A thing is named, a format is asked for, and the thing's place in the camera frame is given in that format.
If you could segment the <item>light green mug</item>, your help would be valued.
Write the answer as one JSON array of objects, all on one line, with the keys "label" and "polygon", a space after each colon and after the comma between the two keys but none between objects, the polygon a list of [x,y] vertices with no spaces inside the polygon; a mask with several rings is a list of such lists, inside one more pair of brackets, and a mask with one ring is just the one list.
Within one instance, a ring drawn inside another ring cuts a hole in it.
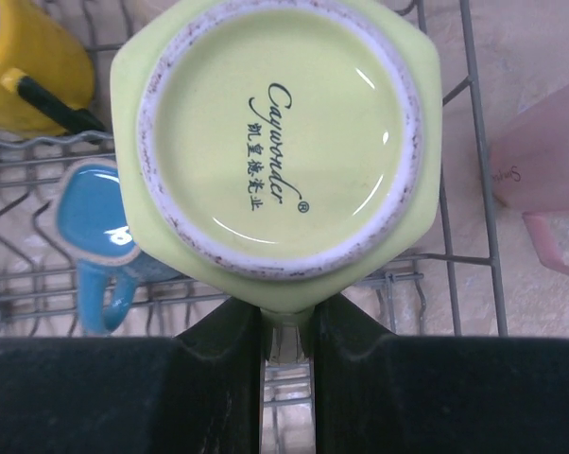
[{"label": "light green mug", "polygon": [[181,1],[115,54],[110,94],[134,241],[259,307],[273,363],[434,221],[439,54],[375,1]]}]

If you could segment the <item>pink faceted mug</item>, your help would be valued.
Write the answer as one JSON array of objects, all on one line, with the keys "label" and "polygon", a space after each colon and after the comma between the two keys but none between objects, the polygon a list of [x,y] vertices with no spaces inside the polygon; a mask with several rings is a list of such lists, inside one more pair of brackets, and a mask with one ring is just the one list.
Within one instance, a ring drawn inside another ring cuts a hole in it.
[{"label": "pink faceted mug", "polygon": [[520,212],[542,265],[569,276],[547,217],[569,213],[569,84],[515,116],[490,146],[492,192]]}]

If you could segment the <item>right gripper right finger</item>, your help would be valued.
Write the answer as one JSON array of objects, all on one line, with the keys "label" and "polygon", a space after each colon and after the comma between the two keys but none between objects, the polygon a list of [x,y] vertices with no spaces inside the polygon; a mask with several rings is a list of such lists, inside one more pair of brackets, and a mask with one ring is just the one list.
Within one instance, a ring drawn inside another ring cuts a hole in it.
[{"label": "right gripper right finger", "polygon": [[569,453],[569,340],[397,336],[345,297],[313,316],[320,453]]}]

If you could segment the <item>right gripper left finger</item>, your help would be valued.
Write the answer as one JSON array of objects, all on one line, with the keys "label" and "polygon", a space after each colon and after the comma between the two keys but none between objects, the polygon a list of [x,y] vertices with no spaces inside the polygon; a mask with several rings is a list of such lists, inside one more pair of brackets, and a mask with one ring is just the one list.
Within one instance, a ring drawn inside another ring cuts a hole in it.
[{"label": "right gripper left finger", "polygon": [[173,338],[1,338],[0,453],[256,453],[261,338],[234,298]]}]

